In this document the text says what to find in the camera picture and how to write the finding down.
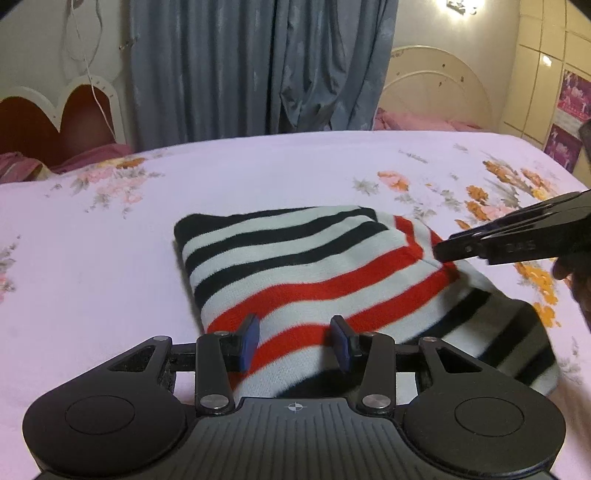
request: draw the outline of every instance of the ceiling light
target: ceiling light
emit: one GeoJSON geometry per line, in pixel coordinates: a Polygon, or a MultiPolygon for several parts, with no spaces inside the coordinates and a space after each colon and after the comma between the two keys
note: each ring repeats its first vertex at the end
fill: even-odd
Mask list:
{"type": "Polygon", "coordinates": [[[447,0],[447,6],[462,15],[465,13],[476,15],[483,2],[484,0],[447,0]]]}

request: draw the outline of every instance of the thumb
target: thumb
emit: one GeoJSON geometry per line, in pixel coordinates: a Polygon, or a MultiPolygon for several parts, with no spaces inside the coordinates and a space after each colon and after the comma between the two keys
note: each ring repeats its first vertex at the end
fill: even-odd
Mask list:
{"type": "Polygon", "coordinates": [[[556,280],[563,280],[573,272],[569,263],[564,258],[559,258],[552,267],[552,276],[556,280]]]}

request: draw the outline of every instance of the white wall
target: white wall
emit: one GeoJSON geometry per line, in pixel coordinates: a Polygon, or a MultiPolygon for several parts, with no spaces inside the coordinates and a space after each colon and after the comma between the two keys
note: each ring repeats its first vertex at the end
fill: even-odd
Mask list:
{"type": "MultiPolygon", "coordinates": [[[[127,142],[133,144],[130,96],[126,91],[124,59],[119,46],[128,40],[127,0],[98,0],[103,34],[90,70],[111,82],[121,104],[127,142]]],[[[73,19],[67,17],[70,0],[23,0],[0,21],[0,92],[21,85],[33,88],[52,103],[68,82],[84,73],[73,19]]],[[[495,124],[501,118],[519,24],[518,0],[483,0],[475,16],[459,15],[445,7],[446,0],[400,0],[394,46],[428,45],[442,48],[465,61],[486,88],[495,124]]],[[[76,10],[91,55],[99,39],[95,0],[84,0],[76,10]]]]}
{"type": "Polygon", "coordinates": [[[400,0],[394,46],[442,48],[480,78],[495,125],[507,96],[519,29],[518,0],[482,0],[476,15],[460,15],[446,0],[400,0]]]}
{"type": "Polygon", "coordinates": [[[99,20],[95,0],[84,0],[76,18],[84,43],[76,34],[72,16],[67,17],[70,0],[22,0],[0,20],[0,92],[25,86],[45,95],[54,105],[72,79],[86,73],[82,47],[90,60],[99,47],[90,72],[111,82],[117,90],[127,143],[133,143],[129,120],[131,109],[126,94],[125,50],[128,39],[126,0],[98,0],[103,19],[99,20]]]}

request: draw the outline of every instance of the red headboard panel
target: red headboard panel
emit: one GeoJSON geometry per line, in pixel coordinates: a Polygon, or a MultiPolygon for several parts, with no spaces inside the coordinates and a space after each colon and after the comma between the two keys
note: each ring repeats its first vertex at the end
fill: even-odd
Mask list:
{"type": "MultiPolygon", "coordinates": [[[[98,88],[95,94],[113,128],[109,98],[98,88]]],[[[114,142],[90,85],[79,85],[70,93],[59,132],[31,100],[9,96],[0,102],[0,153],[18,151],[55,167],[74,155],[114,142]]]]}

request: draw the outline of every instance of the white headboard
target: white headboard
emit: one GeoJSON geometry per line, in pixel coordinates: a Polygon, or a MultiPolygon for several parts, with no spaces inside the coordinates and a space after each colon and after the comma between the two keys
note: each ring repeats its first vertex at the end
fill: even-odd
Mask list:
{"type": "Polygon", "coordinates": [[[476,74],[439,48],[393,49],[379,106],[485,129],[493,126],[491,103],[476,74]]]}

